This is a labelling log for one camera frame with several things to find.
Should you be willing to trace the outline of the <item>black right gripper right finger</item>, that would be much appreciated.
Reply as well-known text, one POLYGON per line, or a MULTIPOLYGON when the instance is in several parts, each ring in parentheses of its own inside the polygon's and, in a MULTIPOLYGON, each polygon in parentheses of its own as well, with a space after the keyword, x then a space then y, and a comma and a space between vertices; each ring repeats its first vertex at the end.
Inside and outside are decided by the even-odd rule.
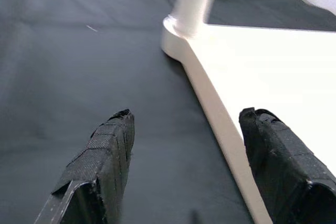
POLYGON ((335 176, 265 109, 239 114, 253 178, 273 223, 335 223, 335 176))

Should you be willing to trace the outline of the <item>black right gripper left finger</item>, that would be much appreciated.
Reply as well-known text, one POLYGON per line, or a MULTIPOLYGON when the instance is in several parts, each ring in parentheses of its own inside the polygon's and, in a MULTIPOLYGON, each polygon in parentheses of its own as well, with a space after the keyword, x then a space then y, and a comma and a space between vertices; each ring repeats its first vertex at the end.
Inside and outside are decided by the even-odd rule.
POLYGON ((65 167, 35 223, 119 223, 134 135, 128 109, 100 124, 65 167))

